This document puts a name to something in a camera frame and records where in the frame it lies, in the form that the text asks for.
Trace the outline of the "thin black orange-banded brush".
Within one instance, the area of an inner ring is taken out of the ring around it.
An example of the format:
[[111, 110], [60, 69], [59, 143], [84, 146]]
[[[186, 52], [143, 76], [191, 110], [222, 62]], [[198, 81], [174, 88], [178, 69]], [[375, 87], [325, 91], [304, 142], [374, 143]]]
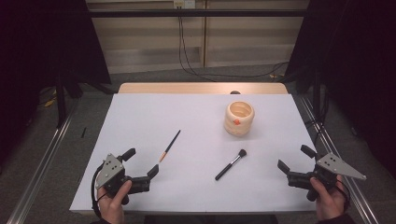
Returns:
[[173, 139], [171, 140], [171, 142], [169, 143], [169, 145], [167, 146], [167, 148], [165, 149], [165, 151], [163, 152], [163, 154], [161, 155], [161, 157], [159, 158], [159, 163], [161, 163], [163, 161], [163, 159], [165, 158], [165, 156], [167, 155], [167, 153], [169, 152], [170, 148], [172, 147], [172, 145], [175, 143], [175, 141], [177, 140], [179, 134], [181, 133], [181, 130], [178, 130], [176, 135], [173, 137]]

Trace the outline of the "person's right hand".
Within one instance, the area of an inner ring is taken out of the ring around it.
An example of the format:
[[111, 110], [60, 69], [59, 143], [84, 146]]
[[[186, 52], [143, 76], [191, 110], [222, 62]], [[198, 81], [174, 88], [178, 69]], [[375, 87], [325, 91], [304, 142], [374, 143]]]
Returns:
[[323, 184], [314, 177], [310, 178], [310, 183], [318, 193], [316, 199], [316, 213], [318, 221], [330, 220], [344, 214], [346, 198], [343, 195], [344, 187], [342, 177], [338, 175], [336, 189], [326, 190]]

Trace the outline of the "black curtain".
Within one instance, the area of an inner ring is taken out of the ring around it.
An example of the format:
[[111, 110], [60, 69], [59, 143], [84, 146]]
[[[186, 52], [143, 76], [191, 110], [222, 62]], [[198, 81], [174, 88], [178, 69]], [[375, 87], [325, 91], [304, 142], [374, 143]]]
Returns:
[[396, 0], [310, 0], [285, 80], [315, 77], [396, 178]]
[[59, 80], [74, 97], [110, 82], [86, 0], [0, 0], [0, 160]]

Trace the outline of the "cream ribbed holder cup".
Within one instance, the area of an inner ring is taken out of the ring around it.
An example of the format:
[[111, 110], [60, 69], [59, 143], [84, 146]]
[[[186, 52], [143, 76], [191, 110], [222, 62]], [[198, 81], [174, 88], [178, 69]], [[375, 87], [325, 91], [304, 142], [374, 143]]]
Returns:
[[249, 132], [255, 117], [255, 111], [251, 104], [244, 101], [234, 101], [225, 110], [224, 128], [236, 136], [242, 136]]

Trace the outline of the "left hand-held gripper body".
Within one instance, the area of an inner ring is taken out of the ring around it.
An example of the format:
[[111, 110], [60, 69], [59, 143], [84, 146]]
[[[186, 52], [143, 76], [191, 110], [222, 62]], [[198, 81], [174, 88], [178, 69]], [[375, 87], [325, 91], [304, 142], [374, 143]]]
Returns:
[[125, 167], [120, 156], [115, 157], [109, 153], [103, 164], [100, 166], [98, 176], [94, 179], [94, 187], [99, 189], [104, 187], [110, 197], [114, 197], [120, 187], [126, 181], [132, 181], [133, 185], [128, 194], [135, 194], [149, 191], [150, 179], [148, 176], [130, 177], [125, 174]]

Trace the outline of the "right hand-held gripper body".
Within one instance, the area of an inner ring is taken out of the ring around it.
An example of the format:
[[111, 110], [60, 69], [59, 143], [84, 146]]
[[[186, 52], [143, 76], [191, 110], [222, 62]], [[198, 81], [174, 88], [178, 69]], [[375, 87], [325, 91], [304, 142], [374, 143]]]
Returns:
[[318, 192], [310, 183], [310, 179], [312, 177], [316, 178], [326, 190], [329, 190], [336, 187], [338, 175], [357, 178], [360, 180], [367, 179], [364, 174], [360, 173], [333, 153], [328, 153], [321, 158], [316, 159], [316, 164], [312, 172], [298, 173], [287, 168], [288, 185], [290, 187], [307, 189], [308, 192], [306, 194], [306, 198], [310, 202], [313, 202], [318, 197]]

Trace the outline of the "person's left hand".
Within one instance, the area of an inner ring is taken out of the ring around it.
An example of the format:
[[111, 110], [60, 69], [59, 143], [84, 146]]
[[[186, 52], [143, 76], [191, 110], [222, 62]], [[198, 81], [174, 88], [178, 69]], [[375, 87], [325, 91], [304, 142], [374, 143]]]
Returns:
[[102, 216], [100, 219], [104, 219], [111, 224], [125, 223], [121, 201], [128, 194], [132, 184], [132, 181], [126, 181], [114, 197], [109, 197], [104, 187], [99, 188], [97, 195], [100, 197], [99, 209]]

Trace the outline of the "black stand post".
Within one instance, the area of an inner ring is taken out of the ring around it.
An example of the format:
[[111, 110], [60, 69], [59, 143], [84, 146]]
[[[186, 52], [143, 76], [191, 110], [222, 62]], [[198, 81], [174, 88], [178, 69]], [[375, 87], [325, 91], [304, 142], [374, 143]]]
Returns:
[[57, 127], [61, 128], [66, 119], [66, 105], [64, 99], [64, 84], [62, 81], [61, 74], [58, 74], [56, 78], [56, 98], [58, 107], [58, 124]]
[[318, 69], [315, 71], [315, 83], [313, 86], [313, 109], [315, 118], [319, 119], [320, 116], [320, 72]]

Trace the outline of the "black makeup brush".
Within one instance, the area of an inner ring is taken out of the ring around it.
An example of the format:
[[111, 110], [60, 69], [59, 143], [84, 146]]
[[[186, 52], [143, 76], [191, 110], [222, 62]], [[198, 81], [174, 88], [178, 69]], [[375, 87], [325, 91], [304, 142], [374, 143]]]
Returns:
[[215, 180], [219, 181], [240, 159], [244, 158], [247, 155], [247, 152], [244, 149], [241, 149], [238, 152], [238, 155], [229, 162], [216, 176]]

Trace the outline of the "white wall outlet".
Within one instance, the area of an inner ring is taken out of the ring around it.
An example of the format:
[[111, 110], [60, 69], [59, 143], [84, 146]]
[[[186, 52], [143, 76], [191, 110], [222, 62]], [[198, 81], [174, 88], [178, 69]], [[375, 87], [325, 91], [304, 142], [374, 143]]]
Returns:
[[173, 0], [175, 9], [195, 9], [195, 0]]

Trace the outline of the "aluminium floor rail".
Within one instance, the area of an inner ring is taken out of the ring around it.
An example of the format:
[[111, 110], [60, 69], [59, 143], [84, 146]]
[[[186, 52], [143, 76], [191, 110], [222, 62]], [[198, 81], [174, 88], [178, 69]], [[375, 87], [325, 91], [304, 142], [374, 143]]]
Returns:
[[[316, 119], [314, 115], [314, 108], [312, 103], [309, 101], [307, 97], [302, 97], [301, 102], [304, 107], [305, 113], [309, 117], [308, 125], [315, 129], [316, 138], [324, 146], [326, 152], [332, 153], [337, 157], [341, 157], [339, 151], [337, 150], [335, 144], [333, 143], [331, 137], [329, 136], [324, 124]], [[353, 202], [357, 211], [359, 212], [363, 223], [379, 224], [379, 221], [376, 218], [371, 205], [367, 201], [365, 195], [363, 194], [363, 192], [361, 191], [358, 185], [357, 179], [344, 176], [343, 182], [346, 184], [347, 188], [349, 189], [351, 201]]]
[[68, 114], [65, 116], [64, 121], [59, 127], [56, 128], [54, 135], [46, 148], [40, 163], [38, 164], [35, 172], [28, 182], [27, 187], [19, 198], [15, 208], [13, 209], [7, 224], [23, 224], [34, 201], [42, 186], [43, 180], [48, 172], [50, 164], [52, 163], [64, 136], [68, 131], [71, 120], [76, 112], [80, 100], [73, 100]]

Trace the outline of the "black horizontal frame bar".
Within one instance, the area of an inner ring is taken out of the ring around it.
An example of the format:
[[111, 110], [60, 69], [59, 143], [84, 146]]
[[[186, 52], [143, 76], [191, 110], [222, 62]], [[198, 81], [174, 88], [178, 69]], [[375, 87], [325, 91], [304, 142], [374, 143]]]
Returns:
[[305, 9], [93, 9], [93, 18], [148, 18], [148, 17], [303, 17]]

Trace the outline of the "person's dark clothing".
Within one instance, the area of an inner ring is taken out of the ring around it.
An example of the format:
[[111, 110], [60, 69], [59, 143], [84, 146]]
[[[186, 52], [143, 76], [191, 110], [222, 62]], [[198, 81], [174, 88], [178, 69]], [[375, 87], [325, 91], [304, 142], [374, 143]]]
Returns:
[[145, 216], [144, 224], [278, 224], [275, 215]]

